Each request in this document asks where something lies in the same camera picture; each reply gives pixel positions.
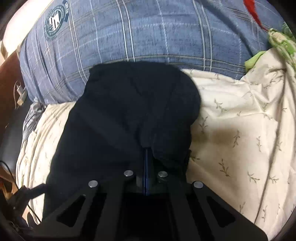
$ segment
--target white bedsheet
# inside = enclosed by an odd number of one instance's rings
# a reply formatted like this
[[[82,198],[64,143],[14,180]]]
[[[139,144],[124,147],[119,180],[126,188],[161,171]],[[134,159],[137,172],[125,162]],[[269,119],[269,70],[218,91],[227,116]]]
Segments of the white bedsheet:
[[[296,204],[294,70],[271,49],[240,81],[183,71],[202,98],[200,116],[192,125],[188,182],[204,182],[271,240]],[[22,147],[18,185],[32,188],[46,181],[73,105],[47,107]],[[40,218],[43,200],[31,202]]]

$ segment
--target black cloth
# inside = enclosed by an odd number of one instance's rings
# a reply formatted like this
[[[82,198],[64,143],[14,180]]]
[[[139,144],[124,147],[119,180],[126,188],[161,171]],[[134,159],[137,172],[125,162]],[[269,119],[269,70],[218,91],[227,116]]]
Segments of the black cloth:
[[[185,174],[200,96],[173,66],[113,63],[90,70],[84,94],[69,113],[47,178],[44,213],[59,207],[82,184],[121,175],[144,161],[144,148]]]

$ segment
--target red tassel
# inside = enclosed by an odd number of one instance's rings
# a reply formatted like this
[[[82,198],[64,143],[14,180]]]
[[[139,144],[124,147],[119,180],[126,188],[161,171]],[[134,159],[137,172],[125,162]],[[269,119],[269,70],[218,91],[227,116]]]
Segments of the red tassel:
[[[268,31],[267,28],[262,26],[262,23],[260,22],[260,19],[256,13],[255,10],[255,1],[254,0],[244,0],[244,5],[246,6],[247,10],[249,11],[249,13],[252,15],[252,17],[254,18],[254,20],[256,21],[256,23],[258,23],[258,25],[264,29],[265,31]]]

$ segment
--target black mount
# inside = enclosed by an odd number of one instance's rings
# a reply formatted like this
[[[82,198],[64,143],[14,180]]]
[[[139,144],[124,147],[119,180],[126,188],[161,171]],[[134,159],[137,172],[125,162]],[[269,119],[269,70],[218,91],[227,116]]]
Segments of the black mount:
[[[261,229],[202,182],[188,184],[153,158],[146,168],[150,171],[145,178],[129,171],[107,183],[85,184],[38,226],[25,231],[15,223],[25,226],[20,221],[25,206],[46,192],[46,185],[23,187],[8,203],[1,199],[0,231],[8,233],[7,240],[22,241],[267,241]],[[149,194],[143,195],[143,182]]]

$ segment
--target screw head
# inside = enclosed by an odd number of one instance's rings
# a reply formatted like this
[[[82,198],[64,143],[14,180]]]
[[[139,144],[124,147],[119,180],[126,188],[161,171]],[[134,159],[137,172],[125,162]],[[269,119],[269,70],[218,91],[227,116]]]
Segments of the screw head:
[[[96,180],[92,180],[89,182],[89,187],[90,188],[95,188],[98,185],[98,182]]]
[[[168,176],[168,173],[166,171],[160,171],[158,173],[158,176],[161,177],[161,178],[164,178],[164,177],[167,177]]]
[[[124,173],[123,173],[126,177],[130,177],[133,175],[133,171],[132,170],[126,170]]]
[[[200,188],[203,187],[203,183],[200,182],[200,181],[196,181],[196,182],[193,183],[193,186],[194,186],[195,188],[200,189]]]

